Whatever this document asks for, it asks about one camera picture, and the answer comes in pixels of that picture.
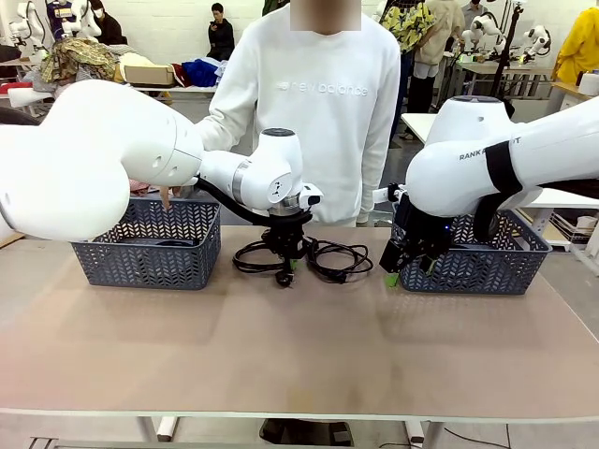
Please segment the black tripod pole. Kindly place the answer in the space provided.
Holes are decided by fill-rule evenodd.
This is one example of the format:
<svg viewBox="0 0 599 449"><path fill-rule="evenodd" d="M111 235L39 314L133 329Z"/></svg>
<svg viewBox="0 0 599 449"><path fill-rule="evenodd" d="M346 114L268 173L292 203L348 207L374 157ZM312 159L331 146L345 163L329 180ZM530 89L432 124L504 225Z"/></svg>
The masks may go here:
<svg viewBox="0 0 599 449"><path fill-rule="evenodd" d="M510 101L505 98L503 82L504 71L509 67L510 46L514 39L520 15L524 11L523 6L526 2L527 0L505 0L501 26L499 27L502 31L502 38L504 39L504 49L500 52L500 59L493 78L490 95L503 102L509 118L513 117L515 108L511 105Z"/></svg>

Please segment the cardboard box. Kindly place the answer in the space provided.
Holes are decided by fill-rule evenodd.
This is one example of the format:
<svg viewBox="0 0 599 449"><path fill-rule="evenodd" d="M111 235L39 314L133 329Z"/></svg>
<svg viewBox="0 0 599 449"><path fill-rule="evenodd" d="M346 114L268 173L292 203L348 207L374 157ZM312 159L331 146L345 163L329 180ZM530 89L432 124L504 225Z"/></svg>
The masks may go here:
<svg viewBox="0 0 599 449"><path fill-rule="evenodd" d="M124 79L136 87L165 87L177 85L171 65L124 65Z"/></svg>

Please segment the person in black with mask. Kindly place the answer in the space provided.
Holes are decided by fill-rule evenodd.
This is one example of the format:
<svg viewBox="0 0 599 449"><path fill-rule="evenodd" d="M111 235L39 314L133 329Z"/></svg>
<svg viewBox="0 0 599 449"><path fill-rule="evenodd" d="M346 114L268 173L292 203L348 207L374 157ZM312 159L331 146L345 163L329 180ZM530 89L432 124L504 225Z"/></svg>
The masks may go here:
<svg viewBox="0 0 599 449"><path fill-rule="evenodd" d="M105 45L126 45L127 38L123 35L121 25L105 10L102 1L90 0L90 4L95 15L95 23L101 31L98 41Z"/></svg>

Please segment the person's left forearm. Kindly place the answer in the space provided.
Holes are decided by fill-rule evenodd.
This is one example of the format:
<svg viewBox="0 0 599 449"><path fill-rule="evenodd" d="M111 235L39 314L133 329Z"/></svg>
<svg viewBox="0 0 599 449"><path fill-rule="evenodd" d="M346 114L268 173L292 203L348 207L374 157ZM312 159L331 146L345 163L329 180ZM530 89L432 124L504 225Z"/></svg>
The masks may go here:
<svg viewBox="0 0 599 449"><path fill-rule="evenodd" d="M373 193L379 187L383 176L389 147L389 133L367 141L362 154L361 165L361 201L359 214L369 214L373 211Z"/></svg>

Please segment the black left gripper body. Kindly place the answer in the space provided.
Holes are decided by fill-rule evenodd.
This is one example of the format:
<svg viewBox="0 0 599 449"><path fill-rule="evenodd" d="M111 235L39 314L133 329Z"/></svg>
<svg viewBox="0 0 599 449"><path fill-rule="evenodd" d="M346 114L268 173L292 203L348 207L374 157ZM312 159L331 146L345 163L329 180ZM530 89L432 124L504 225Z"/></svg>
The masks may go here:
<svg viewBox="0 0 599 449"><path fill-rule="evenodd" d="M303 257L303 238L301 224L275 226L269 229L269 249L280 257Z"/></svg>

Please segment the white table leg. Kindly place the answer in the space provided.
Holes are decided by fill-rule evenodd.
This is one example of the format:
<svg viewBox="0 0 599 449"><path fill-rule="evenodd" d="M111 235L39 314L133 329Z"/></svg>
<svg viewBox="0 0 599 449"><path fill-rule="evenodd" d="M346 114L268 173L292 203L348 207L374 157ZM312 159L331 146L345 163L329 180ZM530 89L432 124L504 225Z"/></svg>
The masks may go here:
<svg viewBox="0 0 599 449"><path fill-rule="evenodd" d="M139 416L136 423L143 442L173 442L180 422L179 417L163 416L156 425L150 416Z"/></svg>
<svg viewBox="0 0 599 449"><path fill-rule="evenodd" d="M416 419L403 422L408 444L411 449L441 449L441 437L445 424L440 422L426 422L424 424Z"/></svg>

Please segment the person in beige jacket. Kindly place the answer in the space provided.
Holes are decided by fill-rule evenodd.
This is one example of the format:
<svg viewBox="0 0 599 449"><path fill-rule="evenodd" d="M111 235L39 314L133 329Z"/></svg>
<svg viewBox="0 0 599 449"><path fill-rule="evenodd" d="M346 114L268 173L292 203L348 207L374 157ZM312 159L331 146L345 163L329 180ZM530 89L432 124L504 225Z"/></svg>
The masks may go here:
<svg viewBox="0 0 599 449"><path fill-rule="evenodd" d="M408 113L429 112L446 42L450 38L457 39L465 27L464 15L457 0L425 0L424 6L433 16L434 23L415 48Z"/></svg>

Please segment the person in yellow jacket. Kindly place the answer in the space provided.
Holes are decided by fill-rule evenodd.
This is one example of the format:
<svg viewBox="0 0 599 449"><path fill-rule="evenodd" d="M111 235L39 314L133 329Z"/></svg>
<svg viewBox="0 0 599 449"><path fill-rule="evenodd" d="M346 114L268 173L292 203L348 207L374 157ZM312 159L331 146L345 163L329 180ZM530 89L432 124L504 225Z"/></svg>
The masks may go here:
<svg viewBox="0 0 599 449"><path fill-rule="evenodd" d="M599 7L582 11L563 42L552 78L575 84L581 72L599 69Z"/></svg>

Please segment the purple and yellow jersey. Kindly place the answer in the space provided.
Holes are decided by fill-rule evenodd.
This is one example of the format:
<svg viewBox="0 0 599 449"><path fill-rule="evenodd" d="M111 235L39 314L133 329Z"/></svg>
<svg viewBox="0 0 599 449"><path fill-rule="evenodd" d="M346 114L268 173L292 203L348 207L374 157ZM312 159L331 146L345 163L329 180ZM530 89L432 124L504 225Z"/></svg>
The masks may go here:
<svg viewBox="0 0 599 449"><path fill-rule="evenodd" d="M49 21L51 35L55 41L63 38L64 24L74 22L72 2L70 0L46 0L46 13Z"/></svg>

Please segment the person's right hand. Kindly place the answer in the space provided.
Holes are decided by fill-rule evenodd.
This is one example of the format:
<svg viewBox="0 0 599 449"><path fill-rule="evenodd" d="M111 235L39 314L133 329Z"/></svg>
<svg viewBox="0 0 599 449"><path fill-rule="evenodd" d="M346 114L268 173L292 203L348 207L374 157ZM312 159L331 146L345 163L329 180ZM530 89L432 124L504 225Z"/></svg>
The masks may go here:
<svg viewBox="0 0 599 449"><path fill-rule="evenodd" d="M162 186L162 187L160 187L159 188L159 197L161 199L163 209L169 210L172 200L186 198L188 193L189 193L189 188L187 186L175 186L175 187Z"/></svg>

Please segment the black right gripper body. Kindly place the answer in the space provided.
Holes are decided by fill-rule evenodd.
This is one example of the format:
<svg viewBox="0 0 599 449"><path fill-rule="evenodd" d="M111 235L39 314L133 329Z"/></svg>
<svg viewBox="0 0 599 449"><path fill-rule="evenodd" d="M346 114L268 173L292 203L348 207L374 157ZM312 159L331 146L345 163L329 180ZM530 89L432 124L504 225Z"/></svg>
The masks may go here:
<svg viewBox="0 0 599 449"><path fill-rule="evenodd" d="M429 215L416 208L409 198L397 206L397 226L403 231L407 252L414 255L439 255L451 245L452 218Z"/></svg>

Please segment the white roll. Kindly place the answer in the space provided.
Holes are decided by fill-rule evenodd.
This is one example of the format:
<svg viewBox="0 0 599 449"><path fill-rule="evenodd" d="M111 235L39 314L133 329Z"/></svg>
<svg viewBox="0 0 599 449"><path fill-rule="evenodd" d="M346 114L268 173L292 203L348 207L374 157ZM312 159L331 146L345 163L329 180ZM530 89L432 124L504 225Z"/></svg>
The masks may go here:
<svg viewBox="0 0 599 449"><path fill-rule="evenodd" d="M599 95L599 70L581 74L578 92L586 96Z"/></svg>

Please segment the person in white sweatshirt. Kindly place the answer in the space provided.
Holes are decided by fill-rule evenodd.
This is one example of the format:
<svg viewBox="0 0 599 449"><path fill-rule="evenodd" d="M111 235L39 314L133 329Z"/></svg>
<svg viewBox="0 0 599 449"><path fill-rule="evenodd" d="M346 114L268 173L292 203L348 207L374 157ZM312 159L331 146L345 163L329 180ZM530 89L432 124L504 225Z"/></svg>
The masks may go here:
<svg viewBox="0 0 599 449"><path fill-rule="evenodd" d="M354 226L362 154L390 137L400 74L399 43L361 0L289 0L243 31L208 115L253 108L247 130L295 132L303 179L324 195L314 218Z"/></svg>

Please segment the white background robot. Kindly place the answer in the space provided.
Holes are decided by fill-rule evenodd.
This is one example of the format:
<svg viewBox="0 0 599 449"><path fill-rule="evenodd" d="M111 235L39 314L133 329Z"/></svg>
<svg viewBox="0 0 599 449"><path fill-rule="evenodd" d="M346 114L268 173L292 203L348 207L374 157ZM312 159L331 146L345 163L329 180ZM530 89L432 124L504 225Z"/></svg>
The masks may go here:
<svg viewBox="0 0 599 449"><path fill-rule="evenodd" d="M536 25L523 34L527 47L519 58L522 65L533 61L536 56L546 56L551 50L551 35L543 25Z"/></svg>
<svg viewBox="0 0 599 449"><path fill-rule="evenodd" d="M46 29L38 15L34 2L27 0L19 3L17 16L16 21L8 24L13 44L17 47L29 45L34 52L44 51L46 49L44 45Z"/></svg>
<svg viewBox="0 0 599 449"><path fill-rule="evenodd" d="M96 42L101 30L95 22L90 0L72 0L71 13L75 21L70 23L70 34Z"/></svg>
<svg viewBox="0 0 599 449"><path fill-rule="evenodd" d="M495 38L490 53L485 56L487 60L497 61L502 56L506 44L505 34L498 27L495 16L491 12L485 12L482 15L475 16L470 27L461 34L463 40L463 49L466 54L481 55L479 43L485 36Z"/></svg>

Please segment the blue-grey plastic basket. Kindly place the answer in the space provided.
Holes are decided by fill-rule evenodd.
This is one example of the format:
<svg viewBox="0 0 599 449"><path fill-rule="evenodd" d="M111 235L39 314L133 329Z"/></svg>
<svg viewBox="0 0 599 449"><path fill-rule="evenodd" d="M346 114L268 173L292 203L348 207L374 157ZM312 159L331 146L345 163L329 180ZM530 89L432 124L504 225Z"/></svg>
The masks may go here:
<svg viewBox="0 0 599 449"><path fill-rule="evenodd" d="M400 272L399 282L410 292L522 295L540 269L551 246L512 210L496 215L498 230L488 243L474 236L474 218L454 220L452 240L431 276L420 267L420 258Z"/></svg>
<svg viewBox="0 0 599 449"><path fill-rule="evenodd" d="M134 197L107 233L71 244L91 285L167 290L203 289L220 249L220 204Z"/></svg>

